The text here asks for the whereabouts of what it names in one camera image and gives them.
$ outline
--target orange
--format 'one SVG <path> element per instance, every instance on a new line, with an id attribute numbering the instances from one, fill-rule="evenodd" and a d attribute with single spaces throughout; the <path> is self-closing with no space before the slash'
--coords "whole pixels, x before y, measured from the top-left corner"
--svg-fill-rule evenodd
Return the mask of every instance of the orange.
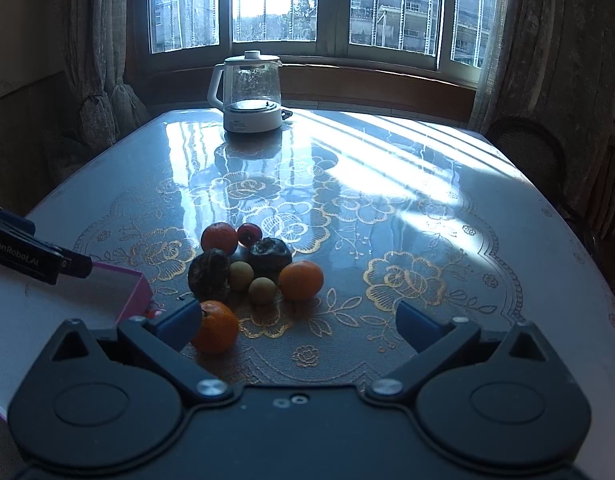
<path id="1" fill-rule="evenodd" d="M 204 301 L 200 307 L 203 321 L 191 343 L 202 354 L 227 352 L 238 337 L 238 318 L 220 301 Z"/>
<path id="2" fill-rule="evenodd" d="M 313 298 L 323 287 L 321 267 L 309 260 L 299 260 L 281 270 L 278 288 L 290 301 L 306 301 Z"/>
<path id="3" fill-rule="evenodd" d="M 220 249 L 231 256 L 238 247 L 238 234 L 227 222 L 216 222 L 203 231 L 200 236 L 200 246 L 203 251 Z"/>

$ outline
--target window pane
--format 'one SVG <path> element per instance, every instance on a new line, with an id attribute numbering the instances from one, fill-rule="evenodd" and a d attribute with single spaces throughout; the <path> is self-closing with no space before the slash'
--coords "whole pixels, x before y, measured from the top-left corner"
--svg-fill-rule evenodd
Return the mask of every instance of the window pane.
<path id="1" fill-rule="evenodd" d="M 452 60 L 481 68 L 494 21 L 495 0 L 457 0 Z"/>
<path id="2" fill-rule="evenodd" d="M 218 44 L 218 0 L 152 0 L 152 53 Z"/>
<path id="3" fill-rule="evenodd" d="M 318 0 L 233 0 L 234 41 L 316 41 Z"/>
<path id="4" fill-rule="evenodd" d="M 350 43 L 435 56 L 439 0 L 351 0 Z"/>

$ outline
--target window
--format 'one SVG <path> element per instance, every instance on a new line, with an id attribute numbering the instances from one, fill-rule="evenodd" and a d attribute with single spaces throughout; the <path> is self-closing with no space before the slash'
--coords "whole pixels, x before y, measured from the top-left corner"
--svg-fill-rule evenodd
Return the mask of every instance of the window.
<path id="1" fill-rule="evenodd" d="M 410 2 L 410 1 L 405 2 L 405 10 L 413 10 L 414 12 L 419 12 L 420 8 L 421 8 L 421 4 L 418 2 Z"/>
<path id="2" fill-rule="evenodd" d="M 149 0 L 148 19 L 134 20 L 137 61 L 148 72 L 179 70 L 258 49 L 292 59 L 382 62 L 435 71 L 451 81 L 478 80 L 495 0 L 348 2 L 341 9 L 339 0 Z M 134 9 L 135 16 L 146 12 L 140 0 Z"/>
<path id="3" fill-rule="evenodd" d="M 361 0 L 351 0 L 351 8 L 352 9 L 360 9 L 361 8 Z"/>

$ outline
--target pink box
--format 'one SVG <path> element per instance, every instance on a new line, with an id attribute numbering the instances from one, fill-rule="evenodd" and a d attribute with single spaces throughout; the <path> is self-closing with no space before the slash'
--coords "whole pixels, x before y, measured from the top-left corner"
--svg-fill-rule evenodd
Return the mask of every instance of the pink box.
<path id="1" fill-rule="evenodd" d="M 0 417 L 57 327 L 73 317 L 90 329 L 141 315 L 152 289 L 137 270 L 94 263 L 85 280 L 60 275 L 56 285 L 0 266 Z"/>

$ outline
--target glass kettle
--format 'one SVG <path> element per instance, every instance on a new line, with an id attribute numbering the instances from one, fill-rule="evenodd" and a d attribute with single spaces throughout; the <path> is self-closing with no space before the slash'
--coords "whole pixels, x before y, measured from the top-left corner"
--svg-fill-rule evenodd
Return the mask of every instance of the glass kettle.
<path id="1" fill-rule="evenodd" d="M 207 90 L 207 101 L 223 112 L 223 127 L 228 132 L 253 134 L 279 128 L 284 119 L 280 106 L 278 56 L 262 56 L 248 50 L 244 56 L 228 57 L 214 67 Z M 223 100 L 218 85 L 223 78 Z"/>

